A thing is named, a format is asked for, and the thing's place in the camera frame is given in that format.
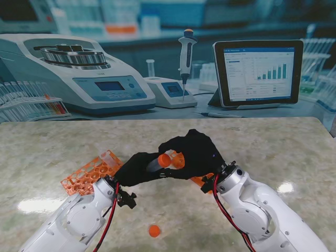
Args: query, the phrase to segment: granite table surface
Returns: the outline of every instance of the granite table surface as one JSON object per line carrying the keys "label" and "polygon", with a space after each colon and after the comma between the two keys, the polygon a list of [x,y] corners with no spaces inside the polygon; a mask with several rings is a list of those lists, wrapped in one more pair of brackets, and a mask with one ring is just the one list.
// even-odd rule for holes
{"label": "granite table surface", "polygon": [[[111,149],[125,162],[191,128],[209,135],[226,161],[279,192],[336,251],[336,142],[315,118],[3,123],[0,251],[18,251],[66,199],[60,181],[99,152]],[[117,207],[100,252],[248,251],[212,195],[192,181],[165,178],[125,189],[136,193],[137,206]],[[149,236],[152,224],[161,228],[157,238]]]}

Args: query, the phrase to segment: small display screen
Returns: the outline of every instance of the small display screen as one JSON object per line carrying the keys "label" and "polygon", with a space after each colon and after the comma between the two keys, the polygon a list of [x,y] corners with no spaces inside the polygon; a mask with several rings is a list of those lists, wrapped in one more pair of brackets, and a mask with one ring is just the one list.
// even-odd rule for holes
{"label": "small display screen", "polygon": [[178,92],[179,91],[179,89],[177,88],[177,86],[168,86],[168,90],[170,92]]}
{"label": "small display screen", "polygon": [[0,0],[0,18],[3,21],[37,21],[29,0]]}
{"label": "small display screen", "polygon": [[118,81],[95,82],[101,91],[125,90]]}

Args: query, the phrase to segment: black glove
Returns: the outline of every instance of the black glove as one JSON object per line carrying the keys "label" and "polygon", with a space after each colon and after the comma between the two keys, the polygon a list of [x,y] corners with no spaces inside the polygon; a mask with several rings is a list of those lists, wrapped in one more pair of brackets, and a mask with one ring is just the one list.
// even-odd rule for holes
{"label": "black glove", "polygon": [[134,186],[143,182],[160,179],[162,169],[156,172],[147,172],[147,165],[158,158],[159,153],[139,152],[133,155],[120,169],[114,177],[122,186]]}
{"label": "black glove", "polygon": [[161,172],[167,177],[187,180],[192,177],[205,176],[208,173],[216,172],[216,169],[224,163],[211,139],[195,129],[189,130],[185,137],[175,137],[159,147],[160,153],[168,150],[182,152],[185,165],[179,170],[162,170]]}

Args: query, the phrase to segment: tablet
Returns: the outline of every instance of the tablet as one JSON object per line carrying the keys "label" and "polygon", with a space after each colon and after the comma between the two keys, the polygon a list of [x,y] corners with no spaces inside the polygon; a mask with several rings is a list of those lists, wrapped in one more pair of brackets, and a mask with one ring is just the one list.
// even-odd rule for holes
{"label": "tablet", "polygon": [[223,107],[298,102],[302,41],[219,41],[213,50]]}

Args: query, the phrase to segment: tablet stand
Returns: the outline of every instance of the tablet stand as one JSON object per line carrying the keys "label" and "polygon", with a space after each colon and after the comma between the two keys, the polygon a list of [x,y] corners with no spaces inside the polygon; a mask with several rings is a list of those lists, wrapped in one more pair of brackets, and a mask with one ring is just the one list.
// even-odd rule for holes
{"label": "tablet stand", "polygon": [[280,106],[279,103],[273,103],[273,104],[257,104],[257,105],[241,105],[241,106],[234,106],[234,107],[223,107],[220,100],[221,98],[219,96],[219,91],[217,88],[216,92],[212,96],[208,105],[211,107],[225,109],[225,110],[269,109],[269,108],[277,108]]}

